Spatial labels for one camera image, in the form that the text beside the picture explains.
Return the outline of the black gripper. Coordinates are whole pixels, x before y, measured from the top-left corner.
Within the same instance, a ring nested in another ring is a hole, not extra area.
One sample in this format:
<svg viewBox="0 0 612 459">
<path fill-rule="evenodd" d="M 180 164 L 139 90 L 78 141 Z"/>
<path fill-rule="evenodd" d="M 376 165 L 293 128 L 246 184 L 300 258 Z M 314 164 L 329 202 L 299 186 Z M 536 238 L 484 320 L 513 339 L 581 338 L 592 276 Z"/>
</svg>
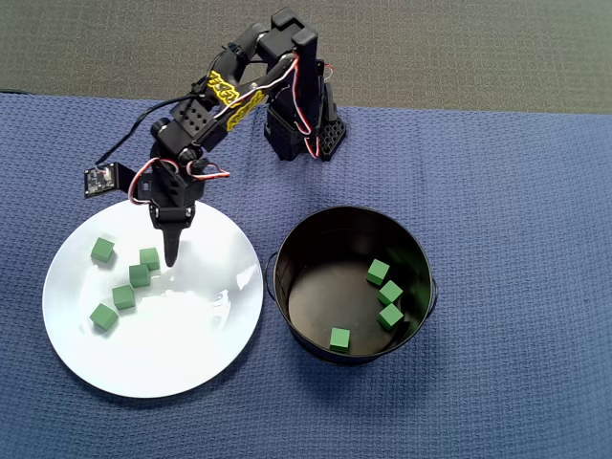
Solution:
<svg viewBox="0 0 612 459">
<path fill-rule="evenodd" d="M 195 217 L 195 203 L 203 196 L 205 182 L 192 178 L 182 168 L 157 161 L 136 184 L 136 198 L 149 205 L 149 214 L 164 238 L 164 261 L 168 268 L 177 261 L 181 233 Z"/>
</svg>

